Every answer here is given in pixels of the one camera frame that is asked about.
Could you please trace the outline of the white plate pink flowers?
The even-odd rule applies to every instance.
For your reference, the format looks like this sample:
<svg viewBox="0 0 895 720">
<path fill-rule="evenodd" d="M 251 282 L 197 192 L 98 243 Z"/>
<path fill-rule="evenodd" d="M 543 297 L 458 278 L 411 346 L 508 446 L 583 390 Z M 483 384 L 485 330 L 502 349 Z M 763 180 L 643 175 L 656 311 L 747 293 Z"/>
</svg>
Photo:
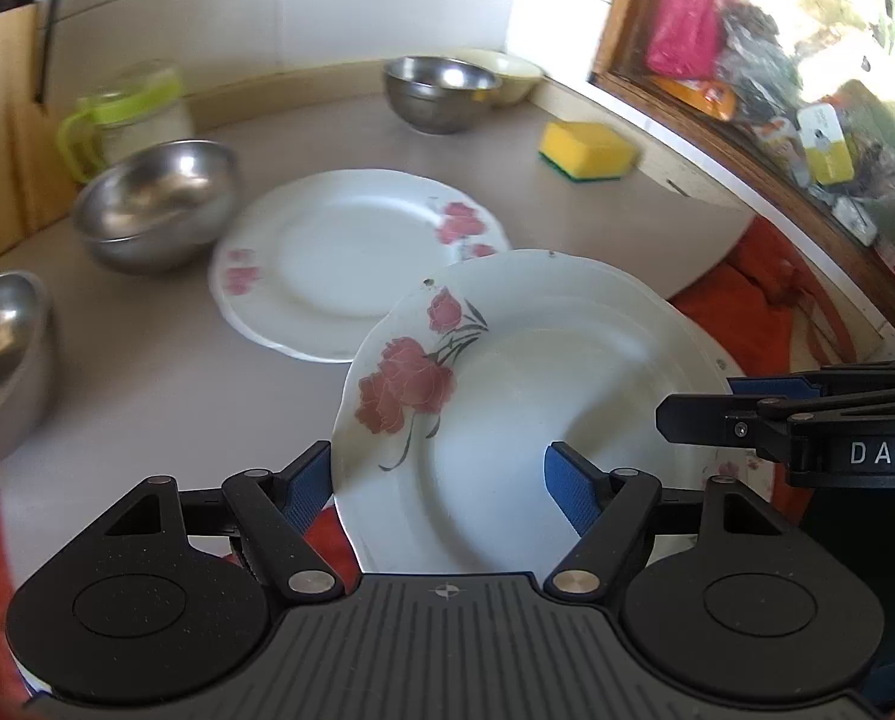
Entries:
<svg viewBox="0 0 895 720">
<path fill-rule="evenodd" d="M 459 263 L 356 353 L 332 434 L 338 518 L 368 574 L 548 574 L 575 530 L 546 449 L 701 488 L 745 455 L 671 444 L 654 413 L 726 387 L 698 328 L 613 266 L 546 250 Z"/>
</svg>

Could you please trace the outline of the steel bowl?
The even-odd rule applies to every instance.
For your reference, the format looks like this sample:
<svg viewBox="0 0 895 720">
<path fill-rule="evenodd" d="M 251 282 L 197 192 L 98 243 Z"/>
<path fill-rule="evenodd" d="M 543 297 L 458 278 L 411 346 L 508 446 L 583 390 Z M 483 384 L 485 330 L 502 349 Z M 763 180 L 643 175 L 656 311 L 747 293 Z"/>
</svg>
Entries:
<svg viewBox="0 0 895 720">
<path fill-rule="evenodd" d="M 46 287 L 27 271 L 0 273 L 0 461 L 46 419 L 59 382 L 59 340 Z"/>
<path fill-rule="evenodd" d="M 160 143 L 114 164 L 83 188 L 72 226 L 88 254 L 128 275 L 194 260 L 241 210 L 238 156 L 203 138 Z"/>
</svg>

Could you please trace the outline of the steel bowl corner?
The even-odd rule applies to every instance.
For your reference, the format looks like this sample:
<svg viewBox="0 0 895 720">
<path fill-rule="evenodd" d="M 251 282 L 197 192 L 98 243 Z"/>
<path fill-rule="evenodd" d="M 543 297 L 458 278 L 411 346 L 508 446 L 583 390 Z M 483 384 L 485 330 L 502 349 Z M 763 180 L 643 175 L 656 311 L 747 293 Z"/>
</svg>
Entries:
<svg viewBox="0 0 895 720">
<path fill-rule="evenodd" d="M 488 112 L 500 76 L 464 60 L 406 55 L 383 68 L 384 94 L 400 121 L 428 135 L 475 127 Z"/>
</svg>

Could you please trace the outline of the red cloth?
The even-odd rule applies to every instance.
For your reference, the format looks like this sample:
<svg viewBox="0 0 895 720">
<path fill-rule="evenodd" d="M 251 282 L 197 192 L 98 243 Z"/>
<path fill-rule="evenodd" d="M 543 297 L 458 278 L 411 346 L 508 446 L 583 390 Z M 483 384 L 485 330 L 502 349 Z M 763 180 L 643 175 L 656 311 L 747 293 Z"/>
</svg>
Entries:
<svg viewBox="0 0 895 720">
<path fill-rule="evenodd" d="M 806 345 L 820 366 L 854 364 L 856 346 L 827 290 L 794 244 L 756 216 L 731 252 L 703 277 L 682 289 L 672 304 L 726 349 L 749 376 L 779 376 L 791 370 L 794 314 L 820 310 L 833 337 L 817 328 Z"/>
</svg>

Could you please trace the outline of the yellow white pack behind window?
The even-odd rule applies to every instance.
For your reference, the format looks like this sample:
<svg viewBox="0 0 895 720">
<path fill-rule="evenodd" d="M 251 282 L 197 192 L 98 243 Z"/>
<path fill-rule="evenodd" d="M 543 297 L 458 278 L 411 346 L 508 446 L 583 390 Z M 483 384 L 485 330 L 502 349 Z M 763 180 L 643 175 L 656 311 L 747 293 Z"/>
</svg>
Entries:
<svg viewBox="0 0 895 720">
<path fill-rule="evenodd" d="M 836 109 L 830 103 L 799 109 L 797 128 L 810 175 L 817 184 L 845 184 L 854 179 L 851 153 Z"/>
</svg>

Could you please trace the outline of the yellow green sponge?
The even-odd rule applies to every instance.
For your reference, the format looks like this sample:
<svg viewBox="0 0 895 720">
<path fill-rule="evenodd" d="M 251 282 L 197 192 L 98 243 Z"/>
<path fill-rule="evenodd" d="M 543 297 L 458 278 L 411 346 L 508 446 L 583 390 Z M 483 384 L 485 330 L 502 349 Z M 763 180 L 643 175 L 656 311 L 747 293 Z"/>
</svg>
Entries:
<svg viewBox="0 0 895 720">
<path fill-rule="evenodd" d="M 539 154 L 573 182 L 615 181 L 639 160 L 634 143 L 599 122 L 548 122 Z"/>
</svg>

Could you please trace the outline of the pink bag behind window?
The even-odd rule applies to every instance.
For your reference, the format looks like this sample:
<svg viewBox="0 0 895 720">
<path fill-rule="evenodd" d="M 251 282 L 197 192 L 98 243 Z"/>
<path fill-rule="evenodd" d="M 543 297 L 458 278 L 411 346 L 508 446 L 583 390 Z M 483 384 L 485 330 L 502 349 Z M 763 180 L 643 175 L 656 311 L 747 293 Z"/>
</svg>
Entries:
<svg viewBox="0 0 895 720">
<path fill-rule="evenodd" d="M 722 0 L 659 0 L 644 63 L 653 75 L 710 80 L 722 50 Z"/>
</svg>

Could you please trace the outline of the wooden knife block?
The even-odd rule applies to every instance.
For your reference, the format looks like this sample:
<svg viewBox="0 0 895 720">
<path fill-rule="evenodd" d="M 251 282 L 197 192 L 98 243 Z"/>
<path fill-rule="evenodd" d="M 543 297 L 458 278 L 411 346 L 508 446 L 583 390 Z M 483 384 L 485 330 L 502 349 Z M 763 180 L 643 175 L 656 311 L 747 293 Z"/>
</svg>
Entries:
<svg viewBox="0 0 895 720">
<path fill-rule="evenodd" d="M 0 255 L 59 221 L 75 199 L 46 104 L 52 37 L 32 0 L 0 0 Z"/>
</svg>

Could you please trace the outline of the cream ceramic bowl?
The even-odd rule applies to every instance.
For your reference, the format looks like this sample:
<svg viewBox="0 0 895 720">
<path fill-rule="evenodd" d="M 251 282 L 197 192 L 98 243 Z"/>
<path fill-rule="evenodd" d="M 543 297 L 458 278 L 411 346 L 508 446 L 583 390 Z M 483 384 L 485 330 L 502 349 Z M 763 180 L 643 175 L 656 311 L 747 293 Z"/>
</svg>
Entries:
<svg viewBox="0 0 895 720">
<path fill-rule="evenodd" d="M 532 62 L 490 49 L 456 49 L 450 55 L 493 73 L 501 85 L 493 93 L 493 106 L 511 107 L 522 103 L 545 76 Z"/>
</svg>

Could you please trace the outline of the glass jar green lid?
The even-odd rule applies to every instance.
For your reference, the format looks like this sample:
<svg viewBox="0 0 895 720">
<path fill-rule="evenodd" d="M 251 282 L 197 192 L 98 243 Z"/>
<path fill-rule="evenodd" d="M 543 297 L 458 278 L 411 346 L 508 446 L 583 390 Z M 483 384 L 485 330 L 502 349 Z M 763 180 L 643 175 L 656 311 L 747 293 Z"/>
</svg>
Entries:
<svg viewBox="0 0 895 720">
<path fill-rule="evenodd" d="M 62 160 L 78 184 L 160 143 L 194 135 L 181 72 L 166 60 L 146 60 L 111 76 L 77 99 L 57 127 Z"/>
</svg>

